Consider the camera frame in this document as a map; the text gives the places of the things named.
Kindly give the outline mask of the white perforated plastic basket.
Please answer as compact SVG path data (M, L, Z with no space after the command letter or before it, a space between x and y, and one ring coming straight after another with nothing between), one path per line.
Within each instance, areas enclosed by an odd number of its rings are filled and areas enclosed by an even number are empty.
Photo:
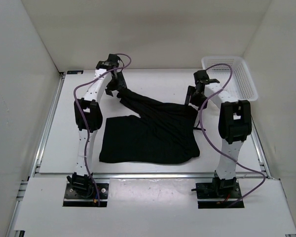
M258 99L258 93L245 60L239 56L205 56L201 59L202 68L211 79L224 85L230 76L225 90L239 100L250 102Z

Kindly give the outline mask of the black corner bracket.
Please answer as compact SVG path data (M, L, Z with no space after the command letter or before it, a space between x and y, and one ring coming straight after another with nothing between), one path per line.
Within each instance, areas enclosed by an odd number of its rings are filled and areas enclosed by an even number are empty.
M83 72L84 70L69 70L67 71L67 75L81 75Z

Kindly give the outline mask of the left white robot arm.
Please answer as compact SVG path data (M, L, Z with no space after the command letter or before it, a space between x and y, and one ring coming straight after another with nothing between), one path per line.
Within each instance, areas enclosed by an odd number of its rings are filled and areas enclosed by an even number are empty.
M82 198L100 202L100 191L91 172L95 137L103 123L100 101L103 93L112 96L114 90L126 87L122 75L125 64L118 55L99 61L94 78L74 89L74 116L78 127L79 144L73 174L67 177L72 189Z

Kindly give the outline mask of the aluminium front rail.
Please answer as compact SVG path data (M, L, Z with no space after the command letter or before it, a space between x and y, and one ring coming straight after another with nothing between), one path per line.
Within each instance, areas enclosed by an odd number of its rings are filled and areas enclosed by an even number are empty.
M169 178L212 178L213 172L190 173L94 173L95 179L169 179Z

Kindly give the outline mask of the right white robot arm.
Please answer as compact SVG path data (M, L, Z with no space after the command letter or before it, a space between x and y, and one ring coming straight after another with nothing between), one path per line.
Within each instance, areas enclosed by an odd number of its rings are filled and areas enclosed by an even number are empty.
M236 186L236 165L240 149L252 132L251 105L247 100L237 100L223 89L217 79L198 79L189 86L185 104L199 108L199 125L205 131L202 113L211 100L219 109L218 131L222 148L218 150L219 164L212 179L212 193L222 198Z

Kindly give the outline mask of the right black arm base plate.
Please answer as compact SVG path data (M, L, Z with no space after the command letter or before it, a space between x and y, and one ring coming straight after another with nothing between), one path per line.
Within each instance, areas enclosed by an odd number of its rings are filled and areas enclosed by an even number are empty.
M215 191L212 183L196 183L191 189L196 193L198 209L224 209L228 208L238 198L242 197L239 183L227 191Z

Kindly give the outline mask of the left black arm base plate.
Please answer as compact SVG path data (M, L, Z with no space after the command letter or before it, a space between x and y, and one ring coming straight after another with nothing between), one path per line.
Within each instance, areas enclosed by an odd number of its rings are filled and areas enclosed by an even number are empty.
M94 188L87 193L77 192L70 183L66 184L64 193L64 207L107 207L109 183L98 183L99 197Z

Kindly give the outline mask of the black shorts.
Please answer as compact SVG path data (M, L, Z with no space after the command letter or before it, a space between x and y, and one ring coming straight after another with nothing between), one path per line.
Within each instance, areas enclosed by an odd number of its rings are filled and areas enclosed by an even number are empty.
M106 120L100 162L176 165L200 156L193 133L195 108L163 103L129 89L117 97L136 114Z

